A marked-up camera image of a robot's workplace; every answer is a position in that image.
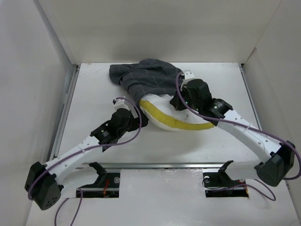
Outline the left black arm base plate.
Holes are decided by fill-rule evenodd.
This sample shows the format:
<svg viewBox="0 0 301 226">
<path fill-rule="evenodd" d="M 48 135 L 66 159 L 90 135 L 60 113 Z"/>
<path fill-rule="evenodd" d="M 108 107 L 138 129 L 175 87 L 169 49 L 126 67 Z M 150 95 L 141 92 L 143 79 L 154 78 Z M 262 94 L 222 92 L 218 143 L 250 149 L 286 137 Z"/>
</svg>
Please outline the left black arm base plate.
<svg viewBox="0 0 301 226">
<path fill-rule="evenodd" d="M 120 172 L 108 172 L 100 184 L 90 184 L 80 187 L 83 198 L 119 198 Z"/>
</svg>

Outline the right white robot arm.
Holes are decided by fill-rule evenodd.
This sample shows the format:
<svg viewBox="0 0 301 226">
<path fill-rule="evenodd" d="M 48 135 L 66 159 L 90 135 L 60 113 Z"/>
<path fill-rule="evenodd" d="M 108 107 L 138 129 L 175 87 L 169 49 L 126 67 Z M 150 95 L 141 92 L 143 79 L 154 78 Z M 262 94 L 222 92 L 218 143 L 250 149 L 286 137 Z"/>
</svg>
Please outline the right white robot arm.
<svg viewBox="0 0 301 226">
<path fill-rule="evenodd" d="M 213 98 L 202 79 L 176 80 L 176 94 L 171 105 L 176 110 L 188 109 L 193 114 L 231 134 L 256 156 L 255 161 L 227 161 L 218 171 L 218 180 L 229 185 L 239 179 L 260 179 L 276 187 L 294 165 L 295 146 L 272 134 L 258 130 L 220 98 Z"/>
</svg>

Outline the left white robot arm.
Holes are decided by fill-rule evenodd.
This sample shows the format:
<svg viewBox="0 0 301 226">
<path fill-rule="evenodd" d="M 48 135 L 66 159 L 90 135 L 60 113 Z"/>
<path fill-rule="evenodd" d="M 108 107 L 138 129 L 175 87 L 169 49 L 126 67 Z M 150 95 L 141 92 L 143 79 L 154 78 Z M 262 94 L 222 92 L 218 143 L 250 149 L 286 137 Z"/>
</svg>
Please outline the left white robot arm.
<svg viewBox="0 0 301 226">
<path fill-rule="evenodd" d="M 35 162 L 29 169 L 25 182 L 28 198 L 34 201 L 41 210 L 52 207 L 61 197 L 66 188 L 63 180 L 66 179 L 81 164 L 93 160 L 100 152 L 118 142 L 127 132 L 140 132 L 148 125 L 148 118 L 141 110 L 134 117 L 132 111 L 120 108 L 112 114 L 111 119 L 93 130 L 79 145 L 72 148 L 59 158 L 46 163 Z"/>
</svg>

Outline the dark grey checked pillowcase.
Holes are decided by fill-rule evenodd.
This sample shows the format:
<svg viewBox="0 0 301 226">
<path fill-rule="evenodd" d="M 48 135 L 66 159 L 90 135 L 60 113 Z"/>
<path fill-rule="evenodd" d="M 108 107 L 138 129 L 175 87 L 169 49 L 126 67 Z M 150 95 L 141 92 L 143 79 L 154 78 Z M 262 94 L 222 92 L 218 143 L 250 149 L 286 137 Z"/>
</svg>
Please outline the dark grey checked pillowcase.
<svg viewBox="0 0 301 226">
<path fill-rule="evenodd" d="M 150 58 L 134 64 L 110 65 L 109 78 L 139 103 L 148 94 L 174 95 L 176 76 L 181 72 L 171 63 Z"/>
</svg>

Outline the white pillow with yellow piping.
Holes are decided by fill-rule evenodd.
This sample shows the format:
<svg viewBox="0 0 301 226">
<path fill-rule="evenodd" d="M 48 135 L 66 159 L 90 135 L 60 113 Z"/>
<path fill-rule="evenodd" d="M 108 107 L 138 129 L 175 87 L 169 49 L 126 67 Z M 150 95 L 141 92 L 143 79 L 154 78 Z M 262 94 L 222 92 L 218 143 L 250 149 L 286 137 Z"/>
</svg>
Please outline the white pillow with yellow piping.
<svg viewBox="0 0 301 226">
<path fill-rule="evenodd" d="M 149 121 L 164 130 L 200 131 L 214 127 L 188 109 L 177 111 L 170 104 L 171 99 L 170 95 L 147 94 L 139 100 L 139 107 Z"/>
</svg>

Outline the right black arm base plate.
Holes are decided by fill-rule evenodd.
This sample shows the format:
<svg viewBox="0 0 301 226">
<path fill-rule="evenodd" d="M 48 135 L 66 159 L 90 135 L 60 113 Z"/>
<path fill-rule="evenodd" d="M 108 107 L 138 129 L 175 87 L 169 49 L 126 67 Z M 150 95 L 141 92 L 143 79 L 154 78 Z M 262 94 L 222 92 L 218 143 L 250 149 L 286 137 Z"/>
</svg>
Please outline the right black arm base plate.
<svg viewBox="0 0 301 226">
<path fill-rule="evenodd" d="M 249 197 L 244 180 L 231 180 L 227 175 L 220 175 L 218 172 L 203 173 L 202 185 L 206 198 Z"/>
</svg>

